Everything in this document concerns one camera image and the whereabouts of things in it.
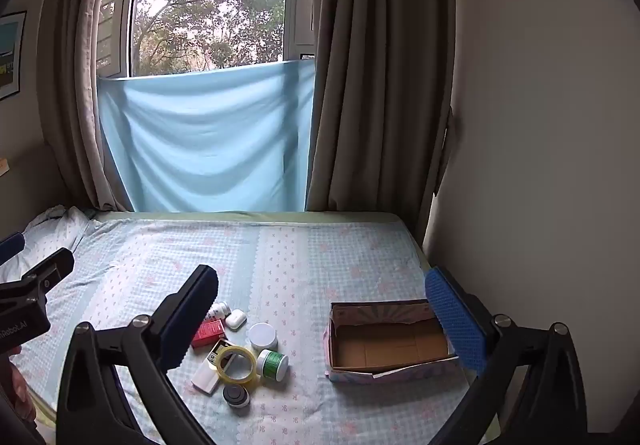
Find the person's left hand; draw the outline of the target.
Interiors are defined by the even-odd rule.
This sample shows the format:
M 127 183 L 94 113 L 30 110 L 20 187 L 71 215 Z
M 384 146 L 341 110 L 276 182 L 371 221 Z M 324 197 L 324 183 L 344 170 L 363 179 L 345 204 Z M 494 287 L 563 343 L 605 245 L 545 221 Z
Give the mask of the person's left hand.
M 28 394 L 27 383 L 10 357 L 20 355 L 21 347 L 14 347 L 1 355 L 1 387 L 17 416 L 27 422 L 34 422 L 36 409 Z

